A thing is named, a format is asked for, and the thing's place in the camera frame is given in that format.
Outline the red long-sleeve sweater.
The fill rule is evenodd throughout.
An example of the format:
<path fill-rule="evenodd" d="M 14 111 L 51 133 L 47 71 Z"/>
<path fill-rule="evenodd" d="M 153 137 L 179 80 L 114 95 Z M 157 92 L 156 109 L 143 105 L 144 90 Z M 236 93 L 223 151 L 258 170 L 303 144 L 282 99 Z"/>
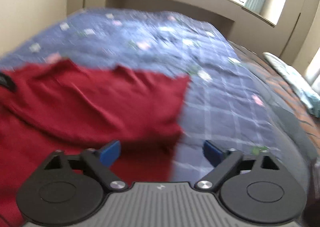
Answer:
<path fill-rule="evenodd" d="M 1 226 L 19 226 L 16 193 L 55 150 L 77 154 L 118 140 L 113 171 L 128 183 L 167 181 L 188 75 L 117 66 L 99 70 L 71 60 L 4 70 L 1 87 Z"/>

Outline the white floral pillow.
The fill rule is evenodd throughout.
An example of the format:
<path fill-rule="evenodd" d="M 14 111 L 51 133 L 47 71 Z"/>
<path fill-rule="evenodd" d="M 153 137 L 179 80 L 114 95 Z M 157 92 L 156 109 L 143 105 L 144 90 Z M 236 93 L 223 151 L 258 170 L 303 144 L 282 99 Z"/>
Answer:
<path fill-rule="evenodd" d="M 295 68 L 269 52 L 264 52 L 263 56 L 273 69 L 290 85 L 308 112 L 319 118 L 319 94 L 311 88 Z"/>

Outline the dark quilted mattress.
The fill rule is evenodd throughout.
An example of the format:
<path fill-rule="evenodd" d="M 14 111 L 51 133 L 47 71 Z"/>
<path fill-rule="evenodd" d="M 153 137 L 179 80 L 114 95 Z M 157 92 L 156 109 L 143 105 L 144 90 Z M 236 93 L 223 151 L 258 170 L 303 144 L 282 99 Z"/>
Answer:
<path fill-rule="evenodd" d="M 290 85 L 265 59 L 229 42 L 243 65 L 253 74 L 260 94 L 275 114 L 274 120 L 309 163 L 319 158 L 319 124 L 307 112 Z"/>

